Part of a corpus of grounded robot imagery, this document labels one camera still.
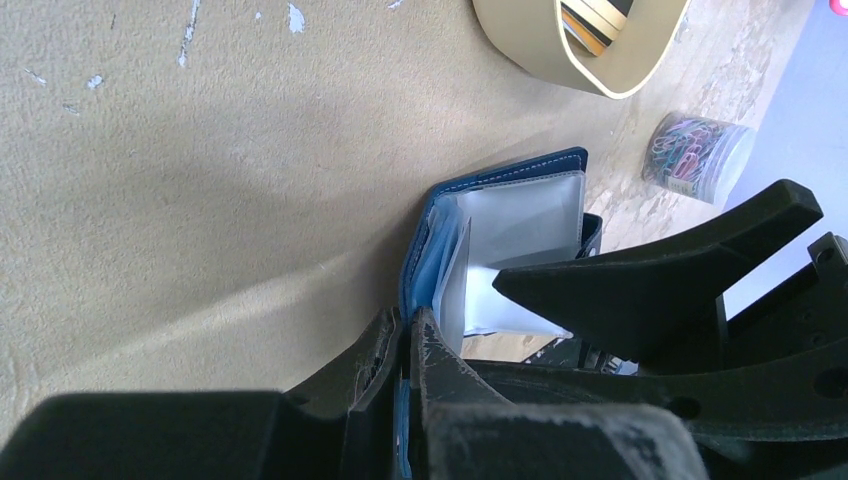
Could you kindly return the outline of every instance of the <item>white paint spot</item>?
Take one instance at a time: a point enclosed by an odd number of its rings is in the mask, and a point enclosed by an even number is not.
[[[186,58],[188,57],[188,47],[191,45],[191,40],[194,38],[194,28],[197,26],[197,10],[200,8],[200,0],[192,0],[191,3],[191,18],[186,25],[186,33],[183,37],[183,44],[180,46],[180,56],[177,57],[177,63],[181,67],[185,67]]]
[[[38,82],[38,84],[41,85],[42,87],[47,86],[47,80],[45,80],[44,77],[42,77],[41,75],[33,72],[32,70],[30,70],[28,68],[25,68],[24,71],[27,72],[28,74],[30,74],[32,76],[32,79],[35,80],[36,82]]]
[[[289,30],[292,33],[302,33],[303,27],[306,26],[306,20],[303,14],[291,3],[289,4]]]
[[[95,90],[100,85],[103,85],[103,77],[101,77],[100,75],[95,75],[89,78],[88,83],[85,84],[85,86],[88,87],[89,90]]]

